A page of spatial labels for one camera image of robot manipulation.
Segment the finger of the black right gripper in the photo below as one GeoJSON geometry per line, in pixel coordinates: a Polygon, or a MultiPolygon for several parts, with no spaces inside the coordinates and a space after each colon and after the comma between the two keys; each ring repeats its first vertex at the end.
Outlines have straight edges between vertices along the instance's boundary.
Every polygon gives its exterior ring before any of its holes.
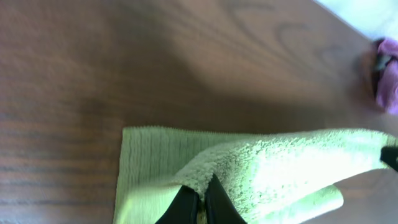
{"type": "Polygon", "coordinates": [[[398,148],[396,146],[385,146],[381,149],[380,160],[396,172],[398,171],[397,158],[398,148]]]}

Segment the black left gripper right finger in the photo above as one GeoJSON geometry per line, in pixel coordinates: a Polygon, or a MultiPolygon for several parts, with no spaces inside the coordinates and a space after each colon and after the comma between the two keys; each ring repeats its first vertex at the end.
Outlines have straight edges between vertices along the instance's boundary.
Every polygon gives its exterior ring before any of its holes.
{"type": "Polygon", "coordinates": [[[205,210],[207,224],[246,224],[215,174],[205,192],[205,210]]]}

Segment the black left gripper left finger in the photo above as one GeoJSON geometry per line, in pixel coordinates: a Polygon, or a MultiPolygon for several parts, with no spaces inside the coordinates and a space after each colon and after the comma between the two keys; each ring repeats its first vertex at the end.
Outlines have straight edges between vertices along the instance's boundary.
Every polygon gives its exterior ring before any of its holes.
{"type": "Polygon", "coordinates": [[[183,185],[155,224],[197,224],[199,202],[199,195],[183,185]]]}

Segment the green microfiber cloth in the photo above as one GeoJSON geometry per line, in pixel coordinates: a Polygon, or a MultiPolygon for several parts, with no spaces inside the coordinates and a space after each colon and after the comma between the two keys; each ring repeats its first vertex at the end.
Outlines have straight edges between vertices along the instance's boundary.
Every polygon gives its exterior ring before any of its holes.
{"type": "Polygon", "coordinates": [[[204,196],[216,176],[248,223],[302,223],[336,210],[336,183],[387,169],[397,138],[370,129],[234,134],[146,126],[125,128],[115,223],[154,223],[182,186],[204,196]]]}

